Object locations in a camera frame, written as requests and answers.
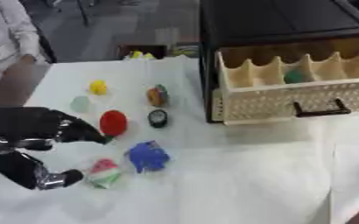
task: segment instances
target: yellow toy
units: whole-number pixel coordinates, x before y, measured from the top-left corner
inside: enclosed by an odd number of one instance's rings
[[[104,80],[95,80],[89,85],[89,91],[94,95],[105,95],[108,91]]]

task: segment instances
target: blue crumpled cloth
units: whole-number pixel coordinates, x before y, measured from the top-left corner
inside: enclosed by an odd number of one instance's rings
[[[165,168],[165,163],[170,160],[170,157],[155,141],[138,143],[125,155],[129,157],[137,173],[160,171]]]

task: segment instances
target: sleeve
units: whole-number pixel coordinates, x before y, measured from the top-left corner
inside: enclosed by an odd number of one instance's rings
[[[39,55],[39,36],[25,7],[18,0],[0,0],[0,11],[11,34],[19,43],[20,54]]]

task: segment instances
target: drawer compartment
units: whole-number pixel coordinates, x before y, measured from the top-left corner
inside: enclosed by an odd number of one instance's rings
[[[359,112],[359,38],[222,48],[217,58],[226,124]]]

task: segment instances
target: black cabinet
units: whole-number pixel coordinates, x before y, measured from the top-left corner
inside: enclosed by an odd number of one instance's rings
[[[224,47],[359,37],[359,10],[345,0],[201,0],[201,83],[208,122]]]

